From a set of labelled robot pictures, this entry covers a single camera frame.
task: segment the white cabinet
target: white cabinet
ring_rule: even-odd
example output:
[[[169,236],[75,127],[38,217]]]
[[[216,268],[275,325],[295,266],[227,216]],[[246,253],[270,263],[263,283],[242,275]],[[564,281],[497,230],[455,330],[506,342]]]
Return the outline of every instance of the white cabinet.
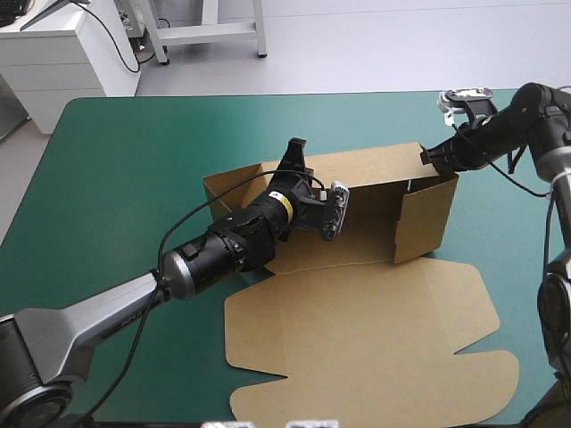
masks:
[[[0,75],[37,127],[51,134],[69,101],[133,96],[140,73],[125,68],[103,27],[75,4],[20,31],[45,3],[36,0],[26,16],[0,28]],[[137,60],[113,0],[93,0],[88,8],[113,34],[130,68],[136,69]]]

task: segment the cardboard flap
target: cardboard flap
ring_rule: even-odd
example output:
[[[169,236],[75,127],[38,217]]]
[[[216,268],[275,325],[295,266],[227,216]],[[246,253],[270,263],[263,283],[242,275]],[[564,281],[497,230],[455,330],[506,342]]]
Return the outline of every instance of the cardboard flap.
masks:
[[[440,247],[458,176],[402,198],[401,218],[394,237],[394,262],[402,263]]]
[[[454,355],[498,328],[465,265],[415,259],[278,275],[228,298],[233,366],[288,378],[240,388],[234,414],[260,428],[293,419],[395,428],[472,424],[508,404],[507,351]]]
[[[334,180],[347,186],[381,185],[415,178],[437,177],[432,165],[420,161],[420,143],[403,143],[384,147],[317,154],[305,157],[305,165],[325,185]],[[263,162],[264,170],[277,168],[279,162]]]

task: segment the robotic arm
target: robotic arm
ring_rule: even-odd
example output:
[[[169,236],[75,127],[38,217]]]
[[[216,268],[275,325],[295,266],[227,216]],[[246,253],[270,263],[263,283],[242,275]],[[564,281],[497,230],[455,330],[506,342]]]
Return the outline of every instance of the robotic arm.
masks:
[[[571,404],[561,393],[571,388],[571,94],[529,83],[517,91],[504,110],[497,111],[491,99],[488,89],[441,93],[439,106],[446,123],[453,126],[453,116],[458,113],[466,113],[468,122],[455,127],[455,136],[424,150],[421,156],[424,163],[466,171],[481,169],[507,154],[513,169],[529,146],[537,175],[551,183],[566,249],[547,266],[538,308],[549,362],[558,370],[559,381],[518,425],[527,427],[543,412],[560,411]],[[516,149],[519,152],[512,158]],[[571,413],[566,410],[541,426],[571,426]]]
[[[140,318],[150,303],[188,300],[236,272],[263,267],[274,259],[277,240],[295,227],[333,241],[349,190],[334,182],[328,192],[323,185],[315,192],[304,145],[290,140],[268,188],[166,253],[160,274],[153,271],[68,308],[28,308],[0,317],[0,427],[41,428],[55,420],[70,403],[71,384],[87,380],[97,344]]]

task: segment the flattened cardboard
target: flattened cardboard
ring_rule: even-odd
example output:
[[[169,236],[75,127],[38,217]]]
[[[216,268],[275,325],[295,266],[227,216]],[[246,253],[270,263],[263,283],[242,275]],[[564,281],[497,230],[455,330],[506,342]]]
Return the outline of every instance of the flattened cardboard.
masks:
[[[287,379],[236,390],[260,428],[443,427],[497,414],[517,387],[503,350],[455,355],[500,321],[475,268],[434,259],[277,275],[227,299],[227,360]]]
[[[326,184],[351,188],[345,225],[333,243],[295,229],[267,265],[277,275],[227,299],[228,362],[287,376],[235,391],[238,419],[260,428],[300,419],[442,427],[481,421],[509,402],[512,354],[455,355],[500,326],[479,274],[415,259],[440,246],[458,179],[422,165],[420,150],[408,143],[306,157]],[[206,177],[204,186],[212,197],[276,166]],[[269,180],[213,203],[212,216],[247,205]]]
[[[439,173],[420,161],[419,143],[373,147],[350,152],[307,156],[326,185],[334,180],[351,189],[343,232],[333,243],[318,234],[294,230],[287,243],[278,243],[277,256],[267,268],[274,273],[393,260],[401,263],[438,248],[448,220],[458,176]],[[251,175],[275,169],[277,161],[234,169],[204,179],[209,197]],[[249,204],[271,176],[211,205],[214,218]]]

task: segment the white drawer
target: white drawer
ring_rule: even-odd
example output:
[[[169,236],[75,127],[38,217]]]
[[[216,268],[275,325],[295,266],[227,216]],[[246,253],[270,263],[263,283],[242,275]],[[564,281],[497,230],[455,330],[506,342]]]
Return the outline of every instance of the white drawer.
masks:
[[[24,91],[15,93],[29,116],[44,134],[52,134],[65,105],[76,98],[105,96],[101,89]]]
[[[0,65],[89,62],[77,37],[0,38]]]
[[[5,65],[0,74],[12,91],[102,89],[89,64]]]

